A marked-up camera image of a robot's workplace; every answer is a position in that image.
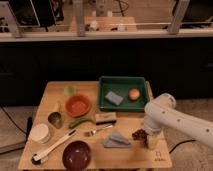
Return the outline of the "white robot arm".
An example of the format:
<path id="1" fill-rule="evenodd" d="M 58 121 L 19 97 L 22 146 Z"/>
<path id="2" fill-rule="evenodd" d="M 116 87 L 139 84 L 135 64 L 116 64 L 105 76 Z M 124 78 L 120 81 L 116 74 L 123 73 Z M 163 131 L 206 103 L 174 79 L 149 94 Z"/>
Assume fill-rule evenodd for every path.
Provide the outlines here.
<path id="1" fill-rule="evenodd" d="M 158 135 L 163 126 L 174 128 L 213 148 L 213 122 L 179 112 L 176 100 L 163 93 L 150 100 L 144 108 L 144 129 L 148 135 Z"/>

